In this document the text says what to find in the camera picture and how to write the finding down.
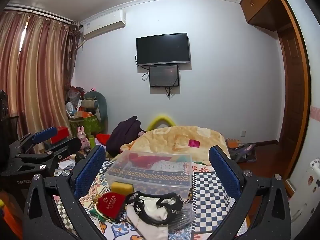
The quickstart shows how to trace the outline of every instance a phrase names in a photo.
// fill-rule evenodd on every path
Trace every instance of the green storage bin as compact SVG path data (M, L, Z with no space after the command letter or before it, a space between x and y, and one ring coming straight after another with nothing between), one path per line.
M90 135L92 133L97 134L104 130L104 124L102 124L98 119L96 115L92 115L89 117L79 117L79 118L69 118L70 128L72 135L74 137L77 136L78 133L78 127L83 126L84 132L86 135Z

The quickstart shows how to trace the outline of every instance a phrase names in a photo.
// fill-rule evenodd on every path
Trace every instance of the yellow fleece blanket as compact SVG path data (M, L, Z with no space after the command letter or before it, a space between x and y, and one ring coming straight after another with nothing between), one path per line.
M135 141L121 146L121 152L132 150L155 153L189 153L192 160L210 165L209 149L219 145L230 158L224 137L213 130L197 126L172 126L146 132Z

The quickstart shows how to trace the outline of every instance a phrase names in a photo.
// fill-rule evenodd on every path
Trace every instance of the metal screw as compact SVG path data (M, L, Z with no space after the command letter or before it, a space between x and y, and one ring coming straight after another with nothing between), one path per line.
M275 179L276 179L276 180L281 180L281 176L280 176L279 174L276 174L276 175L275 175Z
M69 170L65 170L65 171L62 172L62 176L63 176L63 177L67 177L67 176L70 175L70 173L71 173L71 172L70 172Z
M251 176L252 176L252 171L245 170L245 171L244 171L244 174L245 174L247 177L251 177Z
M39 174L39 173L35 174L35 175L33 176L33 179L34 179L34 180L40 179L40 174Z

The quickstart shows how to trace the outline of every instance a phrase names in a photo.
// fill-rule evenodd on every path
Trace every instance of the yellow sponge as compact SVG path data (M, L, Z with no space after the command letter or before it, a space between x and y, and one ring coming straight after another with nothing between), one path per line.
M111 192L119 193L124 196L133 193L133 185L129 183L115 181L110 185L110 189Z

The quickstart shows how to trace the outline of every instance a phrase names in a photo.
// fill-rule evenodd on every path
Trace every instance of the air conditioner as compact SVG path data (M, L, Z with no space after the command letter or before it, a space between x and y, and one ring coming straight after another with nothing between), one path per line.
M119 10L86 23L84 25L83 36L88 40L122 27L125 27L125 13L123 10Z

